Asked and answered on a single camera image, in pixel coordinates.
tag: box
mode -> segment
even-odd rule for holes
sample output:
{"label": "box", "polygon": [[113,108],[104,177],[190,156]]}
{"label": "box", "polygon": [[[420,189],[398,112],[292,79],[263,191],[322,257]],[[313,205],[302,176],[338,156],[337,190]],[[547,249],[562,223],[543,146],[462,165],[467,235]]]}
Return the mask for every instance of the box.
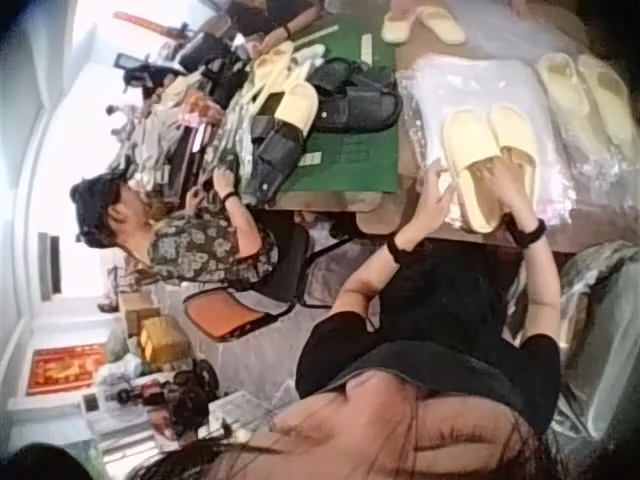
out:
{"label": "box", "polygon": [[151,295],[146,292],[121,293],[118,301],[130,337],[140,335],[140,323],[143,320],[160,316],[160,309],[153,304]]}
{"label": "box", "polygon": [[140,348],[145,360],[156,367],[191,357],[189,337],[176,319],[169,316],[142,322]]}

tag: pile of slippers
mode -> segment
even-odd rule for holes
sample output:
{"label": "pile of slippers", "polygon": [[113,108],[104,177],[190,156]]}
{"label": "pile of slippers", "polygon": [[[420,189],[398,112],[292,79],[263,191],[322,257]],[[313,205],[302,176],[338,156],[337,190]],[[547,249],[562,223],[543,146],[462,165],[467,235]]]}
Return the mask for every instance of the pile of slippers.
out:
{"label": "pile of slippers", "polygon": [[402,112],[394,72],[333,58],[318,65],[285,42],[256,60],[250,103],[253,168],[246,192],[273,200],[316,132],[360,134],[393,127]]}
{"label": "pile of slippers", "polygon": [[406,42],[416,20],[447,45],[460,45],[467,39],[464,30],[448,10],[432,5],[423,5],[397,16],[387,13],[382,24],[382,39],[394,45]]}
{"label": "pile of slippers", "polygon": [[527,195],[535,204],[540,180],[536,136],[529,120],[515,107],[496,105],[488,119],[471,108],[457,110],[445,120],[442,139],[462,213],[471,230],[492,232],[506,213],[482,175],[495,158],[517,165]]}
{"label": "pile of slippers", "polygon": [[[608,140],[611,140],[627,159],[635,158],[637,138],[629,91],[609,65],[583,54],[578,57],[576,67],[566,53],[549,53],[538,61],[536,68],[556,114],[588,155],[595,158],[607,155]],[[578,71],[586,81],[586,88]],[[595,100],[604,129],[594,121],[588,91]]]}
{"label": "pile of slippers", "polygon": [[253,69],[251,140],[253,168],[247,193],[258,203],[273,200],[296,169],[318,111],[318,94],[306,80],[310,63],[290,70],[293,44],[260,57]]}

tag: clear plastic bag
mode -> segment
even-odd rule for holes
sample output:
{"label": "clear plastic bag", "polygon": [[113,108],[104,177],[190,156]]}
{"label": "clear plastic bag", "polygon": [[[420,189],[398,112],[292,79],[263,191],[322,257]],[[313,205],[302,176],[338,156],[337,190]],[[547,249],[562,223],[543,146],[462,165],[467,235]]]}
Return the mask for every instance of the clear plastic bag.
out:
{"label": "clear plastic bag", "polygon": [[[631,111],[629,109],[626,114],[620,112],[619,115],[613,115],[615,118],[605,119],[579,65],[580,57],[553,53],[543,57],[537,66],[574,174],[578,201],[587,207],[625,209],[637,206],[637,194],[634,192],[638,180],[640,144]],[[617,74],[612,70],[607,73],[608,67],[602,65],[604,76],[597,77],[599,86],[596,88],[610,100],[615,98],[612,92],[620,92],[626,87],[619,77],[614,78]],[[629,123],[620,117],[627,117]],[[624,125],[632,124],[629,132],[631,139],[624,148],[610,138],[606,122],[613,124],[609,125],[609,130],[613,128],[618,132],[625,130]]]}
{"label": "clear plastic bag", "polygon": [[534,65],[546,53],[577,54],[585,50],[535,15],[519,17],[507,0],[447,0],[446,5],[465,31],[467,44],[480,48],[490,58]]}
{"label": "clear plastic bag", "polygon": [[[534,71],[514,60],[473,61],[432,55],[411,72],[399,75],[405,99],[405,123],[424,170],[434,161],[445,164],[442,125],[461,108],[489,115],[495,105],[510,105],[527,117],[538,141],[540,178],[536,211],[549,225],[569,222],[575,190],[561,143],[558,142],[545,94]],[[447,218],[463,225],[456,199]]]}

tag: hand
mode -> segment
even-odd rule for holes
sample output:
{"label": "hand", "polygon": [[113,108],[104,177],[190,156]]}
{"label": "hand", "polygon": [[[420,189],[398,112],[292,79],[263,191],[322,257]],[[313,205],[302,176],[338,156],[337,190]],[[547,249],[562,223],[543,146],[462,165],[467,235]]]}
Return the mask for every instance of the hand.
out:
{"label": "hand", "polygon": [[273,32],[264,37],[264,40],[262,40],[262,43],[258,47],[258,53],[260,55],[265,55],[286,41],[286,30],[282,27],[276,28]]}
{"label": "hand", "polygon": [[193,187],[189,190],[187,197],[185,198],[185,210],[191,213],[195,212],[196,208],[202,204],[205,197],[206,195],[200,187]]}
{"label": "hand", "polygon": [[529,15],[527,0],[511,0],[511,9],[519,17],[526,17]]}
{"label": "hand", "polygon": [[436,231],[449,213],[455,189],[454,185],[451,184],[443,193],[440,193],[438,179],[442,171],[438,162],[427,168],[418,206],[413,218],[405,226],[405,229],[408,229],[417,241],[425,239],[429,234]]}
{"label": "hand", "polygon": [[531,199],[524,185],[524,171],[516,162],[496,157],[491,162],[475,167],[485,185],[514,215],[533,211]]}
{"label": "hand", "polygon": [[220,198],[236,191],[236,179],[233,172],[225,167],[216,167],[213,171],[213,188]]}

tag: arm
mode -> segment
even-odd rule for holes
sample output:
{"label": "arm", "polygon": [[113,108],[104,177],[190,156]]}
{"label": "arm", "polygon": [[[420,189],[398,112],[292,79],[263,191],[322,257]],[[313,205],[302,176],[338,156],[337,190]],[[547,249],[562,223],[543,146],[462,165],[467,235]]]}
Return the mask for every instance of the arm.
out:
{"label": "arm", "polygon": [[258,253],[262,247],[262,237],[251,212],[242,204],[240,197],[236,195],[229,198],[224,207],[238,236],[238,258]]}
{"label": "arm", "polygon": [[[447,216],[453,199],[453,186],[449,186],[440,195],[439,173],[438,164],[427,170],[413,218],[394,237],[398,249],[407,252],[415,249]],[[397,271],[398,265],[385,245],[349,277],[340,290],[331,313],[351,311],[367,317],[371,300],[389,283]]]}
{"label": "arm", "polygon": [[[538,218],[531,204],[513,210],[518,228],[531,232],[538,226]],[[524,251],[527,272],[529,308],[524,326],[523,341],[542,333],[558,341],[560,327],[560,276],[546,237],[542,237]]]}
{"label": "arm", "polygon": [[291,35],[301,32],[320,17],[320,5],[317,2],[313,2],[313,4],[314,5],[312,7],[306,9],[296,18],[287,23],[287,28],[291,32]]}
{"label": "arm", "polygon": [[[531,232],[538,226],[538,217],[527,195],[518,165],[502,157],[479,173],[487,187],[513,214],[518,228]],[[542,237],[524,251],[527,270],[529,309],[525,321],[523,342],[536,334],[546,334],[557,340],[560,326],[560,278],[549,248]]]}
{"label": "arm", "polygon": [[[217,167],[213,172],[213,188],[222,199],[235,192],[235,175],[225,167]],[[247,258],[258,253],[262,247],[262,237],[251,212],[247,210],[240,197],[229,197],[224,204],[231,225],[236,229],[238,237],[238,257]]]}

